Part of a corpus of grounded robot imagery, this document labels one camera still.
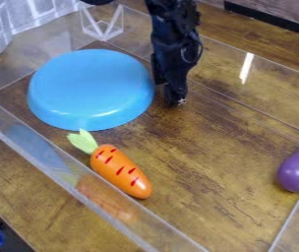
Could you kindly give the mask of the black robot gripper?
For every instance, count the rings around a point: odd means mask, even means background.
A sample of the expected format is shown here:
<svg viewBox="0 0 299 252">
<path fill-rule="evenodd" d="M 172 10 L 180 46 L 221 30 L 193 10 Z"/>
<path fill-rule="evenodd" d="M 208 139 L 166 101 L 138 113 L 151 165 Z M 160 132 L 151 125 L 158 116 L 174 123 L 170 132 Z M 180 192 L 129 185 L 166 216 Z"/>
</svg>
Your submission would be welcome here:
<svg viewBox="0 0 299 252">
<path fill-rule="evenodd" d="M 151 37 L 154 53 L 151 54 L 153 76 L 157 85 L 165 86 L 165 103 L 169 107 L 188 102 L 188 73 L 200 59 L 200 41 L 190 36 L 173 44 L 156 36 Z"/>
</svg>

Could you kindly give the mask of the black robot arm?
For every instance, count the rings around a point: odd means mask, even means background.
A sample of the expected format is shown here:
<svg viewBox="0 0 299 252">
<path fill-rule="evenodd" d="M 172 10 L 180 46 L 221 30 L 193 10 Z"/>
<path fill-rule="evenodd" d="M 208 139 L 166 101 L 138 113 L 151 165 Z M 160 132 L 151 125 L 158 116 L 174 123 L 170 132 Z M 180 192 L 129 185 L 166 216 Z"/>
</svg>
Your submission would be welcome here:
<svg viewBox="0 0 299 252">
<path fill-rule="evenodd" d="M 186 103 L 188 73 L 202 56 L 204 44 L 196 27 L 201 13 L 196 0 L 146 0 L 153 19 L 151 55 L 157 85 L 165 85 L 169 106 Z"/>
</svg>

